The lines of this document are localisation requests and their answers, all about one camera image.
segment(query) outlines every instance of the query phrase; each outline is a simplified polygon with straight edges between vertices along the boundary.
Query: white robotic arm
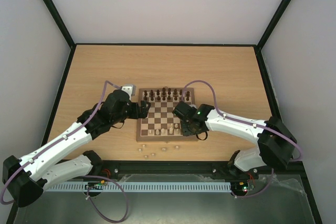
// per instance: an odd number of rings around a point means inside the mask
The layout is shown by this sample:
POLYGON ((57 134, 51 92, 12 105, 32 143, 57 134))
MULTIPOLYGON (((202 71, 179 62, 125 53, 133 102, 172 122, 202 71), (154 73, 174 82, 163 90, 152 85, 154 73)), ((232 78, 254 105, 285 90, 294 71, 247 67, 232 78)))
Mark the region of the white robotic arm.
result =
POLYGON ((228 162, 228 169, 233 175, 237 175, 239 171, 247 172, 252 168, 265 165, 286 169, 294 146, 279 138, 278 135, 261 128, 272 128, 296 143, 296 139, 279 119, 271 117, 268 121, 254 120, 224 111, 219 112, 211 105, 202 104, 197 109, 181 101, 175 107, 173 114, 180 118, 184 136, 196 135, 200 139, 198 135, 205 133, 206 139, 207 131, 221 131, 255 144, 255 147, 249 150, 238 150, 232 155, 228 162))

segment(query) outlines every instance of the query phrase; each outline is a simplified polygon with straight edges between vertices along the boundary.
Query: wooden tabletop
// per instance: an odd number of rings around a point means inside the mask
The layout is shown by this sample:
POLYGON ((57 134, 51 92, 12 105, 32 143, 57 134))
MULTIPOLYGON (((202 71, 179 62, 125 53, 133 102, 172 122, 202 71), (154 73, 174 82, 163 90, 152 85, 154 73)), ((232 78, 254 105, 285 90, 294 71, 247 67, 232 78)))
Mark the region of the wooden tabletop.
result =
MULTIPOLYGON (((73 57, 49 140, 67 129, 100 98, 105 80, 119 86, 183 87, 205 80, 215 89, 218 106, 225 112, 253 119, 271 116, 253 47, 102 46, 79 45, 73 57)), ((194 84, 196 105, 213 105, 210 89, 194 84)), ((138 92, 132 97, 137 101, 138 92)), ((236 150, 253 145, 221 132, 209 132, 205 141, 137 143, 136 120, 111 129, 66 158, 94 150, 106 160, 227 161, 236 150)))

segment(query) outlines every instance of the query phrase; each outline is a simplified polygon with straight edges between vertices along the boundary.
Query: white cable tray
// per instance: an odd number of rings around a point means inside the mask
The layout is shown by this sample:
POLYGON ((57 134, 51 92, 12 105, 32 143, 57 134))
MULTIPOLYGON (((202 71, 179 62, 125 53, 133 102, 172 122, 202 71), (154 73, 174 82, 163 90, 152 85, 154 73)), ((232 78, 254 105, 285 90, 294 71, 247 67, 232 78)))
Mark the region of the white cable tray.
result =
MULTIPOLYGON (((48 191, 82 192, 87 190, 89 182, 63 182, 51 187, 48 191)), ((119 185, 129 193, 230 193, 231 185, 227 182, 122 182, 119 185)), ((96 186, 90 191, 118 192, 120 189, 113 183, 96 186)))

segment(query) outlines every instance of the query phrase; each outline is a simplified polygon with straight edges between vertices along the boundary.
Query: white wall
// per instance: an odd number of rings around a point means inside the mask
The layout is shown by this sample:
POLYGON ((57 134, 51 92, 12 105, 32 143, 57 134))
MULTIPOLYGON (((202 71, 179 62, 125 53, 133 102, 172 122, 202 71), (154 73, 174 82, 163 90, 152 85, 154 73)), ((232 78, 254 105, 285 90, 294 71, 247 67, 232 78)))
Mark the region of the white wall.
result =
POLYGON ((256 44, 281 0, 54 0, 75 42, 256 44))
MULTIPOLYGON (((69 47, 42 0, 0 0, 0 8, 2 177, 4 159, 41 144, 69 47)), ((5 199, 11 199, 9 193, 5 199)), ((0 223, 9 210, 0 205, 0 223)))
POLYGON ((292 0, 263 53, 323 223, 336 206, 336 0, 292 0))

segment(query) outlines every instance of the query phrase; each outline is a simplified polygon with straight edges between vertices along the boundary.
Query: chessboard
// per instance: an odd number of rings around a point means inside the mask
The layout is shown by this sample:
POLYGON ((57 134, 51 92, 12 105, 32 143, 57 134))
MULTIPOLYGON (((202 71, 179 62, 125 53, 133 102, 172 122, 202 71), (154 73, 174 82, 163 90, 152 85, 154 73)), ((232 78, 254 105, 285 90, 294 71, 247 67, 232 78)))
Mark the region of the chessboard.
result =
MULTIPOLYGON (((148 88, 139 89, 139 101, 151 103, 148 116, 138 119, 136 127, 137 142, 174 142, 197 141, 196 136, 183 136, 180 119, 173 115, 173 110, 181 101, 183 88, 148 88)), ((195 104, 193 88, 187 88, 184 102, 195 104)))

